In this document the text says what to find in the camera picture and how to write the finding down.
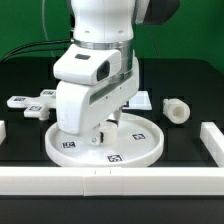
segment round base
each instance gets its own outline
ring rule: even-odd
[[[163,133],[149,120],[122,113],[117,134],[116,144],[94,146],[56,123],[45,136],[47,154],[63,167],[147,167],[162,154]]]

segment black table surface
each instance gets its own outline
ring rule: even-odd
[[[0,166],[57,166],[44,144],[45,132],[56,122],[55,110],[48,121],[39,121],[24,118],[23,109],[6,104],[11,96],[37,97],[43,89],[55,89],[54,63],[50,58],[19,58],[0,64],[0,120],[6,122],[7,132],[0,146]],[[199,135],[203,121],[224,131],[224,76],[201,60],[139,63],[140,90],[148,91],[153,109],[131,113],[155,122],[165,136],[164,152],[152,166],[217,167]],[[190,119],[182,125],[170,122],[162,112],[166,98],[187,103]],[[1,196],[0,223],[223,223],[223,209],[223,197]]]

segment white pipe fitting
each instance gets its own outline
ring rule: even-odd
[[[189,106],[179,99],[165,99],[163,113],[175,124],[182,124],[190,117]]]

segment green wall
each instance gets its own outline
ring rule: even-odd
[[[41,3],[42,0],[0,0],[0,57],[17,46],[45,40]],[[66,0],[46,0],[46,24],[51,40],[69,38]],[[203,59],[224,74],[223,0],[182,0],[171,20],[150,29],[159,57]],[[158,57],[148,27],[138,25],[135,33],[136,55]]]

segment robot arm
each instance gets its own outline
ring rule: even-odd
[[[81,136],[138,91],[132,22],[161,24],[179,0],[69,0],[74,44],[54,66],[59,128]]]

